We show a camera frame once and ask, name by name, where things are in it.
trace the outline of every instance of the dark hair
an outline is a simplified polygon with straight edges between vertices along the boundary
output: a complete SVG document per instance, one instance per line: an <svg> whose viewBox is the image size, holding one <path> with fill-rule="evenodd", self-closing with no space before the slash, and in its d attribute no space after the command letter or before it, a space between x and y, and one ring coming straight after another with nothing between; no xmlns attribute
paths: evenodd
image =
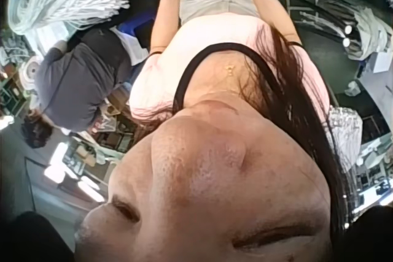
<svg viewBox="0 0 393 262"><path fill-rule="evenodd" d="M40 115L26 116L21 130L26 143L31 148L44 147L53 133L53 127Z"/></svg>
<svg viewBox="0 0 393 262"><path fill-rule="evenodd" d="M350 200L354 194L340 164L334 140L333 144L328 140L326 132L330 134L332 132L329 119L326 116L324 126L303 85L302 59L294 46L275 28L270 28L273 49L269 50L264 44L266 39L263 35L267 33L266 31L267 29L262 30L258 34L259 56L256 57L258 62L249 63L247 59L245 60L253 73L253 78L251 78L253 83L248 83L248 85L258 85L257 95L252 95L255 93L255 87L244 89L241 95L260 114L294 139L323 173L331 196L330 240L334 249L344 234L345 223L352 221L352 202L346 200ZM275 74L268 64L276 69ZM149 123L139 122L143 124L140 124L136 132L135 143L180 111L176 107L178 105L182 104L175 101L175 108L161 111L159 120Z"/></svg>

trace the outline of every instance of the eye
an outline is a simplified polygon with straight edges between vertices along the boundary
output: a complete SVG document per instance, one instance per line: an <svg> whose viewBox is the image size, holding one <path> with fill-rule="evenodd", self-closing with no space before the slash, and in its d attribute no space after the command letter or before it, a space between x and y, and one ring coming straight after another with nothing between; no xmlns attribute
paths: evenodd
<svg viewBox="0 0 393 262"><path fill-rule="evenodd" d="M118 210L119 213L121 213L127 220L133 223L137 223L141 220L140 216L136 212L136 209L126 202L119 200L118 197L114 196L111 203L116 208L116 210Z"/></svg>
<svg viewBox="0 0 393 262"><path fill-rule="evenodd" d="M260 247L284 242L295 237L312 236L312 232L308 227L290 226L276 228L269 231L259 231L248 237L242 237L233 242L233 247L237 250L250 251Z"/></svg>

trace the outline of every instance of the cheek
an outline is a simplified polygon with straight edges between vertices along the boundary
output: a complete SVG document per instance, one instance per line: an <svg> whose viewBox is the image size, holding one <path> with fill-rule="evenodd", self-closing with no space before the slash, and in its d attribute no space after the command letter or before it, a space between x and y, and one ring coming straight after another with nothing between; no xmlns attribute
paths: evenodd
<svg viewBox="0 0 393 262"><path fill-rule="evenodd" d="M127 152L109 179L109 199L117 194L125 199L147 193L152 180L151 138L147 136Z"/></svg>

